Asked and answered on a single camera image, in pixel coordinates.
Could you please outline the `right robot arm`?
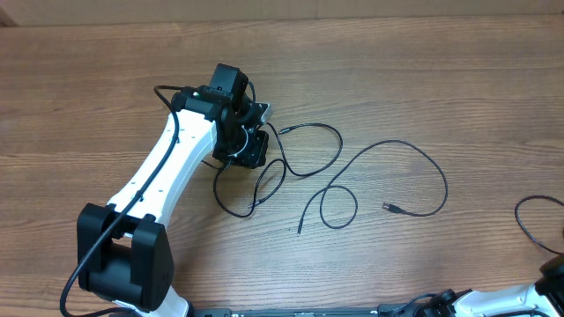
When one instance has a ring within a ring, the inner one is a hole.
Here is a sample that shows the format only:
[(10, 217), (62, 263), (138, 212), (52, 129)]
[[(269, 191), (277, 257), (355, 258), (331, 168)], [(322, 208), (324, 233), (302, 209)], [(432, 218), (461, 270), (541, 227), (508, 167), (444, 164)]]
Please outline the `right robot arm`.
[(563, 256), (543, 264), (542, 277), (498, 291), (446, 290), (415, 308), (424, 317), (563, 317)]

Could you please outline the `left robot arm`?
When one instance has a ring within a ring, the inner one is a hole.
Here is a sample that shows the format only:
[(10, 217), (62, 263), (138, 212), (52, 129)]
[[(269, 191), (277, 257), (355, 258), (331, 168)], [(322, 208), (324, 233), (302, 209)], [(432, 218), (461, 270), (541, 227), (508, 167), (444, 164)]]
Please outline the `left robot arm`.
[(113, 303), (100, 315), (189, 315), (171, 285), (167, 227), (205, 156), (225, 166), (264, 165), (269, 136), (260, 128), (272, 107), (248, 97), (251, 87), (243, 72), (220, 63), (208, 85), (176, 86), (163, 100), (167, 125), (136, 174), (106, 204), (88, 203), (78, 216), (78, 265), (63, 288), (63, 315), (73, 284)]

